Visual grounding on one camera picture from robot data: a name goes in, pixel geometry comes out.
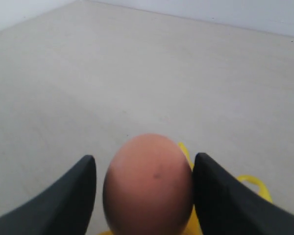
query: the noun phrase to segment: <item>beige floor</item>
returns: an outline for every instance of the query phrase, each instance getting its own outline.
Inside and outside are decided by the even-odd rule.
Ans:
[[[294,38],[78,1],[0,33],[0,214],[157,132],[294,213]]]

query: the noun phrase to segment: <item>brown egg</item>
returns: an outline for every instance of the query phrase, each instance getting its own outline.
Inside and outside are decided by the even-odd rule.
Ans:
[[[192,172],[170,139],[137,136],[116,153],[103,187],[114,235],[179,235],[193,206]]]

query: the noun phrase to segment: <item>wall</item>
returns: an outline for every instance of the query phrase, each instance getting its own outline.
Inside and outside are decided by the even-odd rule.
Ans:
[[[74,0],[0,0],[0,30]]]
[[[294,0],[97,0],[294,36]]]

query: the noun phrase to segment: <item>yellow object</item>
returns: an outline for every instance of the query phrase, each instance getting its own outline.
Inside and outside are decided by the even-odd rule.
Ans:
[[[270,196],[269,190],[267,189],[266,185],[258,178],[252,175],[240,175],[237,177],[238,181],[247,181],[251,184],[257,185],[259,187],[258,195],[267,200],[268,202],[272,203],[272,198]]]
[[[194,164],[191,161],[190,154],[185,147],[183,143],[178,143],[178,146],[181,148],[182,152],[184,153],[185,157],[187,158],[188,163],[191,166],[191,169],[193,170]],[[266,199],[267,201],[272,203],[272,198],[270,196],[270,193],[266,187],[266,185],[258,178],[251,176],[251,175],[241,175],[237,177],[238,181],[248,181],[251,184],[257,185],[259,187],[258,195],[262,198]],[[113,235],[111,231],[103,232],[99,235]],[[186,229],[182,233],[182,235],[202,235],[202,231],[198,222],[198,218],[195,211],[195,206],[193,207],[193,211],[191,213],[191,217],[187,223]]]

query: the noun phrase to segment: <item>egg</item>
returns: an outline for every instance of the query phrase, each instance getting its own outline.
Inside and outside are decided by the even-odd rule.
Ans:
[[[193,206],[192,171],[179,146],[144,134],[115,154],[103,186],[103,207],[114,235],[179,235]]]

